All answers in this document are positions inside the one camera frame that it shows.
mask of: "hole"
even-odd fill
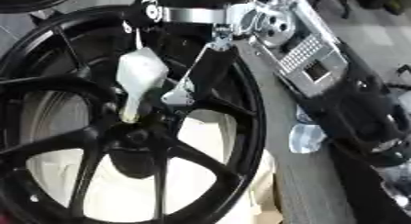
[[[288,28],[287,25],[284,24],[284,23],[282,25],[280,25],[280,30],[281,31],[285,31],[285,30],[287,30],[287,28]]]
[[[305,69],[305,73],[307,73],[311,80],[315,82],[324,77],[328,73],[328,70],[321,64],[321,62],[315,61]]]
[[[273,36],[275,35],[275,32],[274,32],[272,29],[270,29],[270,30],[267,32],[267,35],[268,35],[269,37],[273,37]]]
[[[270,23],[274,24],[277,21],[277,17],[270,17]]]
[[[39,186],[50,197],[67,207],[82,154],[83,150],[80,149],[42,153],[28,159],[26,166]],[[31,196],[30,200],[38,202],[35,201],[36,197]]]

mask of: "machined metal part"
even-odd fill
[[[314,35],[308,36],[281,59],[276,58],[263,41],[256,37],[250,39],[250,44],[274,67],[278,75],[308,97],[320,95],[340,80],[348,65],[338,51]],[[310,74],[312,68],[324,70],[320,76],[314,76]]]
[[[295,17],[289,10],[274,3],[260,10],[253,33],[270,49],[283,45],[295,33]]]
[[[191,106],[194,103],[192,93],[194,84],[189,78],[190,71],[169,92],[161,97],[161,101],[169,106]]]
[[[273,17],[280,18],[283,29],[290,30],[282,33],[279,27],[279,34],[272,33],[271,38],[263,32],[256,32],[250,38],[250,44],[274,67],[277,75],[285,79],[286,83],[291,83],[293,89],[297,88],[307,97],[321,95],[342,78],[348,66],[347,60],[339,51],[339,40],[306,0],[280,0],[280,4],[278,1],[273,1],[272,4],[276,8],[271,10]],[[273,48],[294,35],[296,19],[304,25],[299,29],[305,29],[310,34],[283,56],[279,56]],[[267,29],[269,26],[270,23],[265,23],[263,28]]]

